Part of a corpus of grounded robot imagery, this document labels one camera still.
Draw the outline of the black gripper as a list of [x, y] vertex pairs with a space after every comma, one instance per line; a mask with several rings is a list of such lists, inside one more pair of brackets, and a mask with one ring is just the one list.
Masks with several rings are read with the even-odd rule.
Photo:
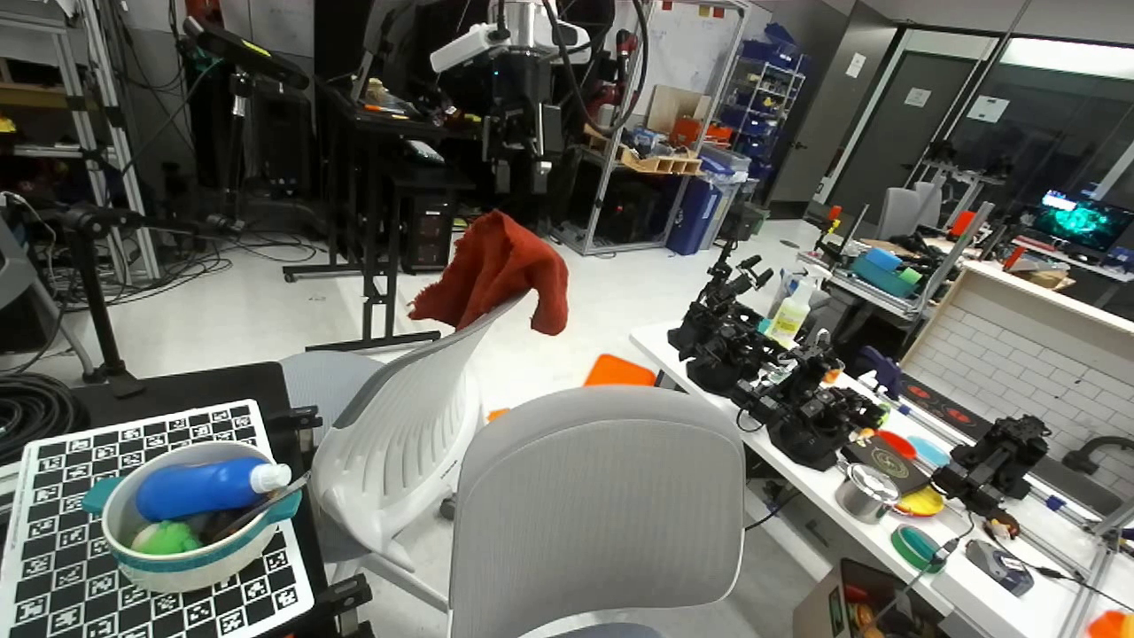
[[555, 158], [564, 153], [564, 109], [555, 89], [555, 65], [531, 50], [504, 50], [488, 61], [487, 158], [501, 198], [514, 197], [510, 158], [531, 158], [531, 197], [551, 193]]

